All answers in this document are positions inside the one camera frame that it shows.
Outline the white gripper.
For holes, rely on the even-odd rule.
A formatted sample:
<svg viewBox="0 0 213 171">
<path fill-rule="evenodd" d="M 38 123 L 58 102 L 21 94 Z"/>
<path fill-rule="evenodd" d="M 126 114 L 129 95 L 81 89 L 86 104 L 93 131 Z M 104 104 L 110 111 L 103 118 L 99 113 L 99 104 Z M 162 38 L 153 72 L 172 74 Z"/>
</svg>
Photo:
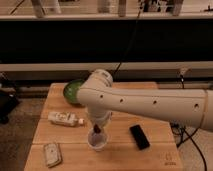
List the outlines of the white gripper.
<svg viewBox="0 0 213 171">
<path fill-rule="evenodd" d="M 86 109 L 88 119 L 90 120 L 93 126 L 97 125 L 101 128 L 107 125 L 108 121 L 111 119 L 112 112 L 100 108 L 91 108 Z"/>
</svg>

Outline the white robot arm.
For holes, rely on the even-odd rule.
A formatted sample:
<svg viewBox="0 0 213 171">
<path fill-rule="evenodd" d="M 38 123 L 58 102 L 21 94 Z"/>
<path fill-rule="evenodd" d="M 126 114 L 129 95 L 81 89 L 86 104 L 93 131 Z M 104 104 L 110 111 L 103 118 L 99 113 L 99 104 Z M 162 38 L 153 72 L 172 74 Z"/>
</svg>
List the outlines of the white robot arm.
<svg viewBox="0 0 213 171">
<path fill-rule="evenodd" d="M 117 111 L 213 132 L 213 90 L 124 89 L 112 83 L 109 72 L 97 69 L 77 91 L 93 125 L 104 127 Z"/>
</svg>

